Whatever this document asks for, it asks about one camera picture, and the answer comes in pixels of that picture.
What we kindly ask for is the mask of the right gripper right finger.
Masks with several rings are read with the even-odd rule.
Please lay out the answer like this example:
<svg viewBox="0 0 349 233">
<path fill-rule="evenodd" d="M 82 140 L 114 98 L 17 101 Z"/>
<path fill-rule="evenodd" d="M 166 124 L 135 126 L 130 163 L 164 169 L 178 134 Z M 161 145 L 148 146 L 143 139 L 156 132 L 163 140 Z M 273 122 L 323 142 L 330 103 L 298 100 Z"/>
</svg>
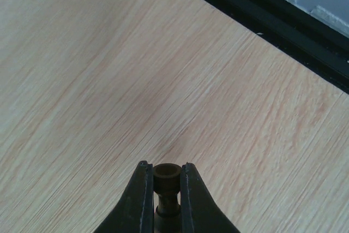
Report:
<svg viewBox="0 0 349 233">
<path fill-rule="evenodd" d="M 184 164 L 180 173 L 180 212 L 182 232 L 239 231 L 217 206 L 193 163 Z"/>
</svg>

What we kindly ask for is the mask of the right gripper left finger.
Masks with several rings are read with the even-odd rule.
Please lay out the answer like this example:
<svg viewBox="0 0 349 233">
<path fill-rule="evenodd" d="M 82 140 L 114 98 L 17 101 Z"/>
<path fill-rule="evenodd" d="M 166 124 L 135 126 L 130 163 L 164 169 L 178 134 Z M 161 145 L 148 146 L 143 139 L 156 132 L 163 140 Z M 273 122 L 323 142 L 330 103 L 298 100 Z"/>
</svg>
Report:
<svg viewBox="0 0 349 233">
<path fill-rule="evenodd" d="M 121 198 L 95 232 L 150 233 L 154 231 L 153 165 L 138 163 Z"/>
</svg>

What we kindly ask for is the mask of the dark chess rook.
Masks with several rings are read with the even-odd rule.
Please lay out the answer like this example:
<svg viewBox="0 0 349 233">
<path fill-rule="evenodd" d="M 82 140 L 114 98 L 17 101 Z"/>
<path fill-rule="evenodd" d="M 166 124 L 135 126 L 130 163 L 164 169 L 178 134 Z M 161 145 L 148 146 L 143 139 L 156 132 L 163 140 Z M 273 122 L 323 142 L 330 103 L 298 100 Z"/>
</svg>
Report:
<svg viewBox="0 0 349 233">
<path fill-rule="evenodd" d="M 155 209 L 155 232 L 180 232 L 180 192 L 181 167 L 164 163 L 153 168 L 154 192 L 158 196 Z"/>
</svg>

